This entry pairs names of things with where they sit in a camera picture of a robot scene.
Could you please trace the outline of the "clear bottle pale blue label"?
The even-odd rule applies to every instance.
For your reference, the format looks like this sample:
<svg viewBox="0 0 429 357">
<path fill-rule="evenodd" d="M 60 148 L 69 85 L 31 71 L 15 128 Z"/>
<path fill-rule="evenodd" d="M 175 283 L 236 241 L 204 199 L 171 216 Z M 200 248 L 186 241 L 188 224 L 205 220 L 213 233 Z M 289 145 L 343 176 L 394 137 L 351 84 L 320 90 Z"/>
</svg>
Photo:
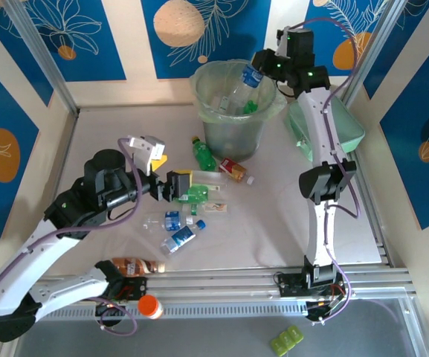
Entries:
<svg viewBox="0 0 429 357">
<path fill-rule="evenodd" d="M 262 81 L 263 75 L 256 71 L 251 65 L 246 65 L 242 69 L 242 75 L 229 90 L 230 105 L 226 115 L 242 115 L 245 104 L 250 100 L 254 90 Z"/>
</svg>

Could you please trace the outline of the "green soda bottle yellow cap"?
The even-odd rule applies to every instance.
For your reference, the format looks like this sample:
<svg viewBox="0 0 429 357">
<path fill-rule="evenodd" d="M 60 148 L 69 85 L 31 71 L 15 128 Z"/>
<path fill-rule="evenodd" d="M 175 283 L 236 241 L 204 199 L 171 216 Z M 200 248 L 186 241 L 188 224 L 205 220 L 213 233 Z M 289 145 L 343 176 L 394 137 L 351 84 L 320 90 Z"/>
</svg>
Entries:
<svg viewBox="0 0 429 357">
<path fill-rule="evenodd" d="M 208 199 L 208 186 L 203 184 L 194 184 L 179 198 L 175 198 L 175 201 L 182 204 L 200 204 L 207 202 Z"/>
<path fill-rule="evenodd" d="M 208 172 L 217 171 L 216 160 L 211 154 L 206 143 L 202 142 L 197 136 L 193 136 L 191 141 L 193 145 L 193 155 L 198 162 L 200 169 Z"/>
</svg>

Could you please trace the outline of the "clear long plastic bottle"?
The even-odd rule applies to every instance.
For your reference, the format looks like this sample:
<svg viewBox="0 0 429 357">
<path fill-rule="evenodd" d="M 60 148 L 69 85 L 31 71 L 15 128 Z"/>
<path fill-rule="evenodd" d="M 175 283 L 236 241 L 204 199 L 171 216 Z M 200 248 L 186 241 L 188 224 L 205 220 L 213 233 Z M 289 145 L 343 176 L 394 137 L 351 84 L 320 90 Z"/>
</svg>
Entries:
<svg viewBox="0 0 429 357">
<path fill-rule="evenodd" d="M 192 184 L 206 186 L 212 191 L 221 191 L 228 186 L 228 177 L 219 172 L 193 170 Z"/>
</svg>

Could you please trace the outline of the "clear capless blue label bottle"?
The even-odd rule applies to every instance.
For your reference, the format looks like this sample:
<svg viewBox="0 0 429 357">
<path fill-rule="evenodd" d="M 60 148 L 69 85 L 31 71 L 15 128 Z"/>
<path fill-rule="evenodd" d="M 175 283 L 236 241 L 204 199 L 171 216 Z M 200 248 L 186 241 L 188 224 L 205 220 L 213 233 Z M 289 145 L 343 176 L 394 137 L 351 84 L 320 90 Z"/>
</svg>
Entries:
<svg viewBox="0 0 429 357">
<path fill-rule="evenodd" d="M 183 223 L 182 213 L 178 210 L 147 213 L 142 221 L 145 230 L 155 231 L 178 231 Z"/>
</svg>

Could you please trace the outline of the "clear bottle crane picture label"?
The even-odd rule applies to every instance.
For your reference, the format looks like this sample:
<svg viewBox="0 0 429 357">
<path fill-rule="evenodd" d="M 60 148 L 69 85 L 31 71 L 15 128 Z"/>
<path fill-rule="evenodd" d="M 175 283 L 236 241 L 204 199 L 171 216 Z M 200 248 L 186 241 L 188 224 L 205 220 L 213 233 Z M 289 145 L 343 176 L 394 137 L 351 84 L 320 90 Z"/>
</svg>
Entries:
<svg viewBox="0 0 429 357">
<path fill-rule="evenodd" d="M 228 204 L 224 202 L 203 202 L 183 204 L 181 211 L 194 220 L 218 222 L 228 218 Z"/>
</svg>

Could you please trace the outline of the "blue label bottle blue cap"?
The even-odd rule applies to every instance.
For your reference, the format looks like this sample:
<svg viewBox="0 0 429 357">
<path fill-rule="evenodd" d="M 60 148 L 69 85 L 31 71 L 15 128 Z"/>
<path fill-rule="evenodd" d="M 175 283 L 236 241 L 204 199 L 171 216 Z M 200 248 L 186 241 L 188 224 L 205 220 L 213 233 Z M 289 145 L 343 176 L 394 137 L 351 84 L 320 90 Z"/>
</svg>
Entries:
<svg viewBox="0 0 429 357">
<path fill-rule="evenodd" d="M 194 239 L 205 228 L 206 223 L 202 219 L 192 225 L 185 225 L 161 243 L 161 252 L 165 255 L 174 254 L 182 246 Z"/>
</svg>

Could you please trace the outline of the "red label tea bottle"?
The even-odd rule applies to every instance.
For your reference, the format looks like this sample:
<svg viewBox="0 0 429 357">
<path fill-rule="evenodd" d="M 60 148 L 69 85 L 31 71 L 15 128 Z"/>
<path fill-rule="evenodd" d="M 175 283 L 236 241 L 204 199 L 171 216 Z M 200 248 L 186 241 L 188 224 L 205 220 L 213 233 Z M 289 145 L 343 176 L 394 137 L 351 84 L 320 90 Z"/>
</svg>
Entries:
<svg viewBox="0 0 429 357">
<path fill-rule="evenodd" d="M 254 177 L 248 173 L 247 169 L 230 158 L 223 158 L 220 161 L 219 171 L 238 183 L 244 182 L 248 185 L 254 183 Z"/>
</svg>

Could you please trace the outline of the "brown coffee drink bottle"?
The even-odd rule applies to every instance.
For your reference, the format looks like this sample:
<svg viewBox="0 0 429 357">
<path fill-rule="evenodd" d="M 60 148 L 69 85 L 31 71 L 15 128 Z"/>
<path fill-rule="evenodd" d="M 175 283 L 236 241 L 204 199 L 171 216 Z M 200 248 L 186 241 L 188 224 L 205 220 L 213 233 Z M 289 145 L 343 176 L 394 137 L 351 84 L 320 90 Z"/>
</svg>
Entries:
<svg viewBox="0 0 429 357">
<path fill-rule="evenodd" d="M 163 274 L 165 263 L 136 257 L 115 257 L 112 262 L 124 277 L 139 277 L 147 274 Z"/>
</svg>

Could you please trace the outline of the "green plastic bin liner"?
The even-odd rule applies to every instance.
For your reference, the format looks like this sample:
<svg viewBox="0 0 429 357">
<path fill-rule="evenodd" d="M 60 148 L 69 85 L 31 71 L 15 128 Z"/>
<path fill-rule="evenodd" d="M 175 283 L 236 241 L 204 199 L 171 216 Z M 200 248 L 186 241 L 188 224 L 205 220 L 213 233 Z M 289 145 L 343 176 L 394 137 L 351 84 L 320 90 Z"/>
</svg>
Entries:
<svg viewBox="0 0 429 357">
<path fill-rule="evenodd" d="M 241 77 L 242 69 L 250 63 L 244 59 L 213 61 L 199 67 L 190 77 L 191 91 L 199 117 L 205 123 L 241 124 L 252 121 L 267 121 L 281 113 L 287 106 L 285 97 L 277 89 L 275 82 L 263 77 L 250 100 L 258 104 L 256 112 L 248 115 L 226 115 L 210 107 L 214 94 L 227 95 L 235 81 Z"/>
</svg>

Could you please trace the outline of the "grey translucent plastic bin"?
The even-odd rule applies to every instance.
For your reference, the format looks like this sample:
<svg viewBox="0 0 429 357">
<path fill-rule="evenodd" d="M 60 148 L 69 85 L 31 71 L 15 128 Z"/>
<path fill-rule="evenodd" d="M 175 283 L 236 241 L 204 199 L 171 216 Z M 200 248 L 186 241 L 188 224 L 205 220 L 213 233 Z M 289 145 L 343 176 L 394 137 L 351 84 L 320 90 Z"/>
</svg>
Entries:
<svg viewBox="0 0 429 357">
<path fill-rule="evenodd" d="M 244 161 L 254 155 L 267 121 L 248 123 L 203 123 L 204 137 L 211 152 L 217 158 L 228 157 Z"/>
</svg>

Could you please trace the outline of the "mint green zip case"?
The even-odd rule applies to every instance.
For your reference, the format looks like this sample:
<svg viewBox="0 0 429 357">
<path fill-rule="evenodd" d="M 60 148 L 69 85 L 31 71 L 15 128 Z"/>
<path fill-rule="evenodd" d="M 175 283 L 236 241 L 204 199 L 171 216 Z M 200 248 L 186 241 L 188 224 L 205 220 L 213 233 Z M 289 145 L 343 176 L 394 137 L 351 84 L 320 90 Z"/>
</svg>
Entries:
<svg viewBox="0 0 429 357">
<path fill-rule="evenodd" d="M 365 136 L 364 128 L 331 91 L 324 88 L 303 92 L 289 105 L 286 126 L 300 151 L 314 165 L 335 162 L 355 150 Z"/>
</svg>

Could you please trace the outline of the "jar with orange lid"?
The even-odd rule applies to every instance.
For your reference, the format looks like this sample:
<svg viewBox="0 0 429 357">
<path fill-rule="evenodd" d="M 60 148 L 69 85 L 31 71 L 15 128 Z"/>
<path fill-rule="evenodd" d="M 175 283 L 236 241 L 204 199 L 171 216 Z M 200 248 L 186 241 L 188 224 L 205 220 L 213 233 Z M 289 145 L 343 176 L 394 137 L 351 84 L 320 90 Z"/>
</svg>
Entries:
<svg viewBox="0 0 429 357">
<path fill-rule="evenodd" d="M 138 301 L 138 311 L 142 316 L 155 320 L 163 315 L 164 307 L 155 296 L 144 295 Z"/>
</svg>

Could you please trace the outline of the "aluminium frame post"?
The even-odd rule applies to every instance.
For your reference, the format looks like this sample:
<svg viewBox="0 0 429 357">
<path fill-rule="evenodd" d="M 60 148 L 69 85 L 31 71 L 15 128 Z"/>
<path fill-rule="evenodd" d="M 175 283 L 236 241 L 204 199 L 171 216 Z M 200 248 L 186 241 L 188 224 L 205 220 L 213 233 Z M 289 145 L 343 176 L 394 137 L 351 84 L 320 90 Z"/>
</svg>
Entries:
<svg viewBox="0 0 429 357">
<path fill-rule="evenodd" d="M 68 90 L 65 79 L 57 67 L 57 64 L 51 56 L 50 51 L 46 47 L 23 4 L 20 0 L 1 0 L 1 2 L 3 4 L 3 8 L 10 17 L 11 22 L 14 24 L 26 47 L 31 52 L 48 82 L 59 95 L 68 111 L 75 118 L 78 118 L 80 110 Z"/>
<path fill-rule="evenodd" d="M 370 40 L 363 52 L 358 67 L 353 72 L 349 85 L 342 94 L 342 101 L 350 107 L 363 86 L 363 81 L 369 74 L 372 65 L 375 63 L 384 43 L 388 39 L 396 20 L 404 8 L 407 0 L 387 0 L 386 8 L 377 22 L 375 30 L 372 32 Z"/>
</svg>

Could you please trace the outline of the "long aluminium table rail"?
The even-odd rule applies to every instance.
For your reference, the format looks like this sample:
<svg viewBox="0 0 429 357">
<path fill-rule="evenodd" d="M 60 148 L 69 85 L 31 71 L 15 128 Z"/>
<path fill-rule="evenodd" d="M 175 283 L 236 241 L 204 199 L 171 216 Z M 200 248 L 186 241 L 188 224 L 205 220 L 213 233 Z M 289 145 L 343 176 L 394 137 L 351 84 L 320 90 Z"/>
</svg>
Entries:
<svg viewBox="0 0 429 357">
<path fill-rule="evenodd" d="M 343 269 L 350 281 L 352 292 L 357 296 L 371 294 L 394 295 L 403 292 L 415 294 L 409 272 L 405 268 L 389 266 L 347 266 Z M 299 268 L 285 268 L 282 273 L 300 273 Z M 280 298 L 274 282 L 277 273 L 273 268 L 234 270 L 177 271 L 148 274 L 146 293 L 168 300 L 255 300 Z M 110 283 L 104 292 L 101 279 L 90 273 L 87 277 L 49 277 L 35 283 L 29 292 L 34 298 L 48 298 L 58 291 L 77 290 L 77 299 L 109 298 L 110 289 L 121 280 Z"/>
</svg>

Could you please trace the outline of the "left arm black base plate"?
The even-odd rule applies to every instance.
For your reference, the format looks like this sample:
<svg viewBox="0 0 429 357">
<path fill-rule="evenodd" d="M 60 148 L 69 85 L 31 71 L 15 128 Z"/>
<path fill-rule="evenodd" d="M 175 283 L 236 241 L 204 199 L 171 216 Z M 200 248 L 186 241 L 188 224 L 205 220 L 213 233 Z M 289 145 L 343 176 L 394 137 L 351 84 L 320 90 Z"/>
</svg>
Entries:
<svg viewBox="0 0 429 357">
<path fill-rule="evenodd" d="M 115 301 L 138 301 L 146 294 L 146 277 L 124 277 L 110 289 L 109 298 Z"/>
</svg>

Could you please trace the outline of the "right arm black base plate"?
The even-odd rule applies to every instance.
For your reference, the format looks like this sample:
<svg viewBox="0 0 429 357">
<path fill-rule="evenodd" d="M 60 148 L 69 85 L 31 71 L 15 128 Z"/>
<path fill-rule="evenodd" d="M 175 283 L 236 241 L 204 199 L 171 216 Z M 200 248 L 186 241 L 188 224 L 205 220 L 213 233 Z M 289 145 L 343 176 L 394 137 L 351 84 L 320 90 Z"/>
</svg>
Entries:
<svg viewBox="0 0 429 357">
<path fill-rule="evenodd" d="M 342 286 L 343 276 L 340 273 L 332 280 L 308 283 L 307 278 L 301 273 L 277 272 L 274 275 L 274 282 L 282 298 L 325 298 L 346 295 L 346 289 Z"/>
</svg>

